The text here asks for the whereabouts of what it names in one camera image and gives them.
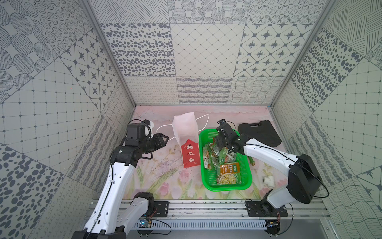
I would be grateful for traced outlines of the white red paper gift bag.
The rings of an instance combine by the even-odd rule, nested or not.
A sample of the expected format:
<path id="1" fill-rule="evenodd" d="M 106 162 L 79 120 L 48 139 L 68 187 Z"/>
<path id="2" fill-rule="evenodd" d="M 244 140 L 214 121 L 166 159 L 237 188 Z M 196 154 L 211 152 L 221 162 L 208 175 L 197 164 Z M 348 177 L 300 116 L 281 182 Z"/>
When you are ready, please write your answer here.
<path id="1" fill-rule="evenodd" d="M 197 120 L 206 118 L 205 126 L 199 129 Z M 179 116 L 174 116 L 172 124 L 165 124 L 160 127 L 170 126 L 174 136 L 170 140 L 175 139 L 181 148 L 181 156 L 183 167 L 190 168 L 201 165 L 201 157 L 199 150 L 199 133 L 203 131 L 210 119 L 210 115 L 206 114 L 196 118 L 194 112 L 185 113 Z"/>

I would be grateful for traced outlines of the large green soup packet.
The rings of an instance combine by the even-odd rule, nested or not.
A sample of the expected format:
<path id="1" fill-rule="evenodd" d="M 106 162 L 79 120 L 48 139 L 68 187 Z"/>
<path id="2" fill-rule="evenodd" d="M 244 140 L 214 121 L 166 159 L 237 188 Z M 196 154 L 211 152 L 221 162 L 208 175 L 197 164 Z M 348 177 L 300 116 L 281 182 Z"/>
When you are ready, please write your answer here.
<path id="1" fill-rule="evenodd" d="M 219 185 L 237 185 L 242 181 L 239 162 L 217 165 L 215 172 Z"/>

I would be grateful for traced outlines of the green condiment packet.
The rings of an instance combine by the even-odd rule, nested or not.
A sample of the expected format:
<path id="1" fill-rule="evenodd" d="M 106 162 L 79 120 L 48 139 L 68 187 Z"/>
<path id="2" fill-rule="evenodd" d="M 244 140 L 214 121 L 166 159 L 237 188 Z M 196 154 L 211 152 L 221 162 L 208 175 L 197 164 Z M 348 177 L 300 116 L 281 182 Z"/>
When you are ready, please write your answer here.
<path id="1" fill-rule="evenodd" d="M 227 147 L 224 147 L 218 155 L 218 163 L 219 164 L 225 164 L 225 163 L 232 163 L 236 161 L 236 153 L 233 151 L 230 151 Z"/>

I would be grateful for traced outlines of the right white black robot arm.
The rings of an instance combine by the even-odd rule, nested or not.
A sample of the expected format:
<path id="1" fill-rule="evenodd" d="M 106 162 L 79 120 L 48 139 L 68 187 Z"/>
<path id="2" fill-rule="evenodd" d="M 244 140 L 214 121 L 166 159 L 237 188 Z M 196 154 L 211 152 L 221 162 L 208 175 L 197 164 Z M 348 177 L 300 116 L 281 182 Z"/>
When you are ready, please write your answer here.
<path id="1" fill-rule="evenodd" d="M 316 193 L 320 187 L 329 192 L 310 156 L 282 152 L 246 134 L 238 134 L 224 119 L 218 121 L 218 124 L 216 130 L 219 146 L 262 161 L 287 179 L 286 185 L 265 194 L 260 203 L 261 209 L 270 212 L 289 203 L 310 204 L 313 198 L 319 198 Z"/>

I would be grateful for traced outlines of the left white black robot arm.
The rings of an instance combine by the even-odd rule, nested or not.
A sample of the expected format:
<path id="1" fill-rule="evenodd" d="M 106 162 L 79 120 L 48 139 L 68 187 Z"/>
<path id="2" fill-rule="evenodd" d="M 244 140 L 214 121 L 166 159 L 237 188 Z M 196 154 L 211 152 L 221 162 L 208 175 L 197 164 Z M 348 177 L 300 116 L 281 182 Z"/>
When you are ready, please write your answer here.
<path id="1" fill-rule="evenodd" d="M 125 239 L 142 216 L 154 213 L 154 196 L 138 193 L 133 202 L 118 214 L 127 183 L 133 176 L 140 159 L 151 160 L 153 152 L 166 146 L 169 137 L 153 131 L 154 123 L 133 119 L 127 125 L 125 137 L 109 157 L 109 171 L 97 205 L 81 231 L 74 239 Z"/>

